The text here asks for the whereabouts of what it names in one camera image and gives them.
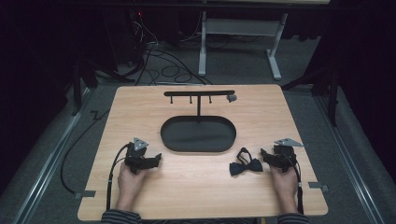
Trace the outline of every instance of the black oval tray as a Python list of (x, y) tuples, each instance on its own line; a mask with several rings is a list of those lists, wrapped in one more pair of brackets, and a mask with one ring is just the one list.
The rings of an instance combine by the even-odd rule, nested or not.
[(233, 123), (219, 116), (177, 116), (161, 127), (163, 144), (177, 152), (222, 152), (235, 137)]

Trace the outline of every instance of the gray carpet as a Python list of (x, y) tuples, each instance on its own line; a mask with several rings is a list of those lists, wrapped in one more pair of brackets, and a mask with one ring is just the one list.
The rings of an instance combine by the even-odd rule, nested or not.
[[(233, 36), (233, 38), (238, 40), (230, 41), (229, 44), (220, 49), (218, 47), (223, 46), (226, 42), (218, 39), (216, 41), (209, 40), (208, 45), (212, 48), (208, 49), (205, 78), (213, 84), (276, 83), (283, 85), (289, 83), (304, 73), (318, 43), (317, 40), (305, 42), (299, 42), (297, 39), (282, 40), (276, 54), (282, 80), (274, 81), (271, 77), (269, 64), (263, 54), (263, 51), (271, 46), (271, 39), (259, 38), (251, 41), (254, 40), (252, 37)], [(192, 72), (196, 73), (199, 58), (198, 48), (194, 42), (189, 42), (180, 45), (178, 48), (161, 43), (157, 49), (174, 54)], [(159, 51), (153, 50), (151, 53), (173, 62), (176, 61)], [(150, 56), (146, 68), (150, 73), (142, 75), (140, 85), (149, 83), (154, 85), (152, 77), (156, 77), (161, 71), (168, 77), (160, 75), (156, 80), (157, 84), (175, 82), (175, 77), (172, 77), (172, 75), (176, 72), (176, 68), (167, 66), (172, 66), (172, 63)], [(125, 66), (120, 67), (121, 71), (126, 69)], [(196, 78), (189, 82), (200, 83)], [(100, 80), (100, 83), (99, 87), (92, 91), (91, 100), (81, 112), (81, 118), (70, 135), (65, 148), (71, 147), (86, 128), (93, 123), (94, 114), (91, 113), (92, 110), (102, 114), (111, 107), (117, 87), (123, 85), (104, 80)], [(306, 151), (318, 181), (330, 188), (329, 192), (324, 193), (329, 206), (329, 213), (321, 217), (310, 217), (310, 219), (312, 223), (370, 223), (342, 162), (332, 136), (332, 129), (327, 126), (326, 118), (319, 111), (317, 98), (311, 96), (309, 88), (309, 86), (303, 86), (284, 93), (300, 136), (306, 145)], [(338, 101), (336, 111), (337, 130), (345, 140), (351, 157), (371, 191), (384, 223), (392, 223), (396, 220), (395, 185), (350, 111), (342, 91), (340, 91)], [(61, 114), (41, 135), (28, 159), (8, 185), (0, 200), (0, 223), (11, 223), (19, 212), (46, 159), (67, 127), (72, 111), (73, 103), (69, 102)], [(106, 117), (96, 122), (70, 151), (64, 165), (64, 179), (71, 189), (78, 192), (84, 190), (105, 125)], [(58, 165), (40, 203), (35, 208), (30, 223), (80, 223), (81, 221), (77, 218), (79, 203), (80, 200), (73, 199), (72, 195), (63, 188), (60, 180), (60, 165)], [(266, 220), (270, 224), (276, 223), (274, 217), (268, 217)]]

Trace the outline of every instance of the black jewelry stand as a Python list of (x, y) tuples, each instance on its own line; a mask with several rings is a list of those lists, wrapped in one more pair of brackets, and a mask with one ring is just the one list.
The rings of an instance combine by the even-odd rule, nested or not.
[(163, 95), (171, 97), (171, 104), (175, 96), (197, 97), (196, 116), (176, 116), (167, 120), (161, 127), (163, 144), (177, 152), (222, 152), (233, 145), (236, 129), (233, 123), (220, 116), (202, 116), (201, 98), (227, 95), (229, 102), (236, 99), (234, 91), (167, 91)]

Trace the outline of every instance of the wooden table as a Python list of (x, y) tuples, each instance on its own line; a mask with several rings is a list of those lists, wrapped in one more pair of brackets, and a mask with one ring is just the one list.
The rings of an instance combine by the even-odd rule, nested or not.
[[(189, 97), (175, 97), (173, 104), (165, 91), (234, 90), (235, 102), (225, 96), (202, 98), (202, 115), (229, 119), (236, 128), (233, 146), (222, 153), (176, 153), (163, 145), (160, 129), (171, 117), (196, 115), (196, 102)], [(99, 220), (106, 210), (107, 178), (119, 149), (134, 137), (149, 143), (146, 157), (162, 153), (159, 168), (145, 179), (134, 210), (143, 219), (270, 217), (279, 214), (272, 175), (266, 163), (263, 172), (245, 171), (231, 176), (229, 164), (246, 147), (253, 158), (262, 161), (260, 148), (272, 153), (274, 141), (289, 137), (302, 142), (282, 90), (277, 85), (232, 86), (161, 86), (121, 87), (118, 89), (98, 148), (86, 190), (96, 191), (93, 198), (83, 198), (78, 210), (81, 220)], [(303, 147), (295, 153), (301, 165), (304, 211), (324, 215), (327, 204), (320, 189), (310, 189), (317, 182)], [(119, 196), (115, 168), (111, 207)]]

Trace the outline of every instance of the striped sleeve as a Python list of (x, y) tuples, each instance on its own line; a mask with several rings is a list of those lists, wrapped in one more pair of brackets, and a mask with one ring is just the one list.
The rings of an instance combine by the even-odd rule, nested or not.
[(137, 213), (110, 209), (102, 214), (101, 222), (106, 224), (141, 224), (142, 219)]
[(310, 224), (308, 217), (299, 213), (287, 213), (277, 217), (277, 224)]

